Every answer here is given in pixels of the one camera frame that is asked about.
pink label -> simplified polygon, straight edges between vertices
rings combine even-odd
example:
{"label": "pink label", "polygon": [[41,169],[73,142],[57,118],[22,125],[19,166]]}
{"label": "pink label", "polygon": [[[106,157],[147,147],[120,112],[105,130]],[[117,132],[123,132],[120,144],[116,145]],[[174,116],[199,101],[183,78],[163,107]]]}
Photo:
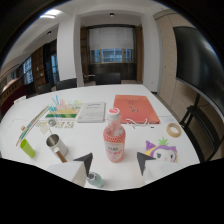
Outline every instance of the pink label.
{"label": "pink label", "polygon": [[116,113],[119,112],[119,109],[117,109],[117,108],[111,108],[111,109],[109,110],[109,112],[112,113],[112,114],[116,114]]}
{"label": "pink label", "polygon": [[105,141],[105,146],[106,146],[107,156],[111,161],[116,162],[119,159],[121,159],[124,153],[123,143],[114,143],[114,142]]}

black triangle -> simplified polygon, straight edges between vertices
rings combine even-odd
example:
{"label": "black triangle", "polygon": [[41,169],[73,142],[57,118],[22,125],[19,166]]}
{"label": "black triangle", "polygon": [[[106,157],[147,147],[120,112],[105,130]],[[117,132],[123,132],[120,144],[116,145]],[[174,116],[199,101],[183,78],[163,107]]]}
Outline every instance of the black triangle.
{"label": "black triangle", "polygon": [[153,158],[151,156],[147,156],[143,153],[137,152],[137,159],[138,159],[138,164],[139,164],[142,176],[143,176],[143,172],[145,169],[145,161],[146,160],[154,160],[155,158]]}
{"label": "black triangle", "polygon": [[84,162],[84,165],[85,165],[85,168],[86,168],[86,176],[88,177],[89,169],[90,169],[90,166],[91,166],[91,163],[92,163],[92,159],[93,159],[93,154],[90,153],[86,156],[82,156],[78,159],[74,159],[73,161],[83,161]]}

ceiling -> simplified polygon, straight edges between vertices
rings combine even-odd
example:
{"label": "ceiling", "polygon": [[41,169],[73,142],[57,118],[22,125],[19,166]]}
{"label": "ceiling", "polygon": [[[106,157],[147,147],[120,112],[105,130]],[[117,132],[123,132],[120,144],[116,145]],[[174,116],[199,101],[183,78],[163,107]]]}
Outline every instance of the ceiling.
{"label": "ceiling", "polygon": [[[73,0],[59,5],[54,8],[60,11],[55,19],[39,18],[20,36],[6,57],[0,76],[4,78],[17,69],[32,52],[44,43],[56,39],[59,24],[68,20],[75,11],[81,17],[81,26],[99,24],[100,21],[100,24],[108,24],[110,21],[117,24],[121,20],[126,21],[126,24],[140,25],[141,14],[145,10],[153,10],[153,7],[157,7],[157,12],[167,9],[150,0]],[[116,16],[110,18],[110,12]]]}

pink bottle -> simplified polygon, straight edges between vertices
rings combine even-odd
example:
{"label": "pink bottle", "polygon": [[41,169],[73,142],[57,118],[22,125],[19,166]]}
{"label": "pink bottle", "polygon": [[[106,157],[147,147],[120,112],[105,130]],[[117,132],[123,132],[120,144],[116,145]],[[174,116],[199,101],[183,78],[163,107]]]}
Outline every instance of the pink bottle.
{"label": "pink bottle", "polygon": [[125,130],[120,124],[120,110],[111,108],[107,112],[108,126],[104,129],[103,137],[107,157],[114,163],[124,157]]}

notebook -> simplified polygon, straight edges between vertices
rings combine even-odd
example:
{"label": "notebook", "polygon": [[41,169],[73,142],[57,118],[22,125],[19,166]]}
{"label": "notebook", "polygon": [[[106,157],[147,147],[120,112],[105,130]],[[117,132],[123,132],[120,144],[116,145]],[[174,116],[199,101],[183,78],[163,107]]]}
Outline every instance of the notebook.
{"label": "notebook", "polygon": [[115,95],[114,107],[120,110],[120,122],[127,123],[131,119],[135,123],[159,124],[160,120],[146,96]]}
{"label": "notebook", "polygon": [[84,103],[78,114],[78,123],[94,123],[104,121],[105,102]]}

